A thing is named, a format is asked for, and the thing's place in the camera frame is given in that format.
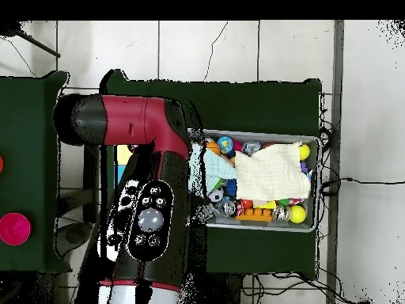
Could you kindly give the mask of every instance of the dark green table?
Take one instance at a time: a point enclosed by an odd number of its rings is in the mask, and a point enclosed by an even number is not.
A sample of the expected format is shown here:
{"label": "dark green table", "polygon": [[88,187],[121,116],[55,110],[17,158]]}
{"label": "dark green table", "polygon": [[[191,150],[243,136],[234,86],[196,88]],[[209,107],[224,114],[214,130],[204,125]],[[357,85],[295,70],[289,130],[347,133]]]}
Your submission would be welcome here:
{"label": "dark green table", "polygon": [[53,108],[67,73],[0,77],[0,217],[25,215],[31,236],[19,246],[0,241],[0,271],[68,272],[54,251],[58,151]]}
{"label": "dark green table", "polygon": [[[106,84],[110,94],[180,101],[189,127],[193,127],[187,113],[191,101],[205,129],[319,136],[321,84],[317,79],[304,83],[144,82],[128,81],[116,71]],[[315,260],[315,230],[290,233],[208,228],[207,231],[208,272],[295,271],[314,279]]]}

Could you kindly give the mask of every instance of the white tile wall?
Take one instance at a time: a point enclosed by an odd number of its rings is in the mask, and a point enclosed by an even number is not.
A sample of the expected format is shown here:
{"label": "white tile wall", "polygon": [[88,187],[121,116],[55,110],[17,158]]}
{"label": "white tile wall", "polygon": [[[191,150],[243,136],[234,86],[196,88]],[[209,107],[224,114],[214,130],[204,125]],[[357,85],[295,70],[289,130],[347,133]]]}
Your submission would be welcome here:
{"label": "white tile wall", "polygon": [[[261,21],[259,46],[259,80],[302,82],[319,78],[323,91],[331,92],[333,62],[333,20],[324,21]],[[70,73],[69,87],[95,90],[65,89],[64,93],[96,93],[100,80],[110,69],[123,70],[129,79],[170,79],[200,82],[254,82],[257,80],[258,21],[161,21],[158,47],[157,21],[59,21],[60,70]],[[55,50],[55,22],[34,21],[26,31]],[[55,57],[32,46],[19,37],[13,42],[34,72],[43,76],[56,66]],[[13,46],[0,40],[0,75],[33,76]],[[325,98],[327,108],[331,96]],[[62,145],[61,186],[82,186],[83,147]],[[66,214],[81,220],[81,209]],[[68,222],[59,221],[59,225]],[[327,233],[327,221],[320,224]],[[321,243],[320,263],[326,269],[326,243]],[[71,273],[61,275],[59,283],[61,304],[69,304],[77,285],[77,275],[86,245],[69,256]],[[299,281],[262,277],[272,292]],[[320,281],[326,277],[320,272]],[[248,276],[246,287],[252,286]],[[287,291],[279,296],[265,296],[261,304],[325,304],[324,295],[317,290]],[[252,304],[252,298],[241,295],[242,304]]]}
{"label": "white tile wall", "polygon": [[202,82],[205,77],[206,82],[254,82],[258,21],[226,22],[162,21],[160,78],[183,82]]}
{"label": "white tile wall", "polygon": [[261,20],[259,79],[303,82],[319,78],[331,93],[333,20]]}
{"label": "white tile wall", "polygon": [[[24,23],[22,29],[50,49],[56,49],[56,21],[30,21]],[[0,76],[42,77],[55,70],[53,55],[19,36],[2,38],[0,36]]]}
{"label": "white tile wall", "polygon": [[157,21],[60,21],[59,69],[69,86],[98,87],[110,69],[157,78]]}

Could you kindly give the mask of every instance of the orange ball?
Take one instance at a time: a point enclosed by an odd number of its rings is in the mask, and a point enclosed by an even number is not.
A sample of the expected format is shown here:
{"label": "orange ball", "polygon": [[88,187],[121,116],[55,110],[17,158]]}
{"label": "orange ball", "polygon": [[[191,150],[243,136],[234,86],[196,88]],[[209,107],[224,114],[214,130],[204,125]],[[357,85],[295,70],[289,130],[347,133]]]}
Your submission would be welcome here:
{"label": "orange ball", "polygon": [[219,150],[219,145],[216,142],[207,143],[206,147],[209,150],[212,150],[216,155],[220,155],[221,151]]}

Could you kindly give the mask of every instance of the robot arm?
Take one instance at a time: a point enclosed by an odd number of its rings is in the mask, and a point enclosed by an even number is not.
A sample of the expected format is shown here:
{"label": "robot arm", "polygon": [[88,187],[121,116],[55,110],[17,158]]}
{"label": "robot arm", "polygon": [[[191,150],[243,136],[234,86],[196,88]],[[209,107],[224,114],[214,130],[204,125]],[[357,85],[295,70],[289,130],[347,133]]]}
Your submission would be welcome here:
{"label": "robot arm", "polygon": [[[108,222],[90,238],[77,300],[101,304],[103,292],[107,304],[145,304],[150,297],[158,302],[155,294],[162,290],[180,289],[191,149],[180,104],[157,97],[71,94],[59,98],[54,122],[68,144],[144,145],[126,167]],[[123,295],[134,292],[136,302]]]}

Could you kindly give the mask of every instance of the pink button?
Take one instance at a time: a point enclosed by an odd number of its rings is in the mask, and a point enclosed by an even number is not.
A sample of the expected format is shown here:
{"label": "pink button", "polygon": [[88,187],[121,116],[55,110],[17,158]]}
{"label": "pink button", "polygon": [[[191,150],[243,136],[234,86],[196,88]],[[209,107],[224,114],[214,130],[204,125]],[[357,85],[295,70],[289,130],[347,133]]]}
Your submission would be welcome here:
{"label": "pink button", "polygon": [[27,241],[30,233],[31,224],[22,214],[8,213],[0,219],[0,238],[7,245],[23,244]]}

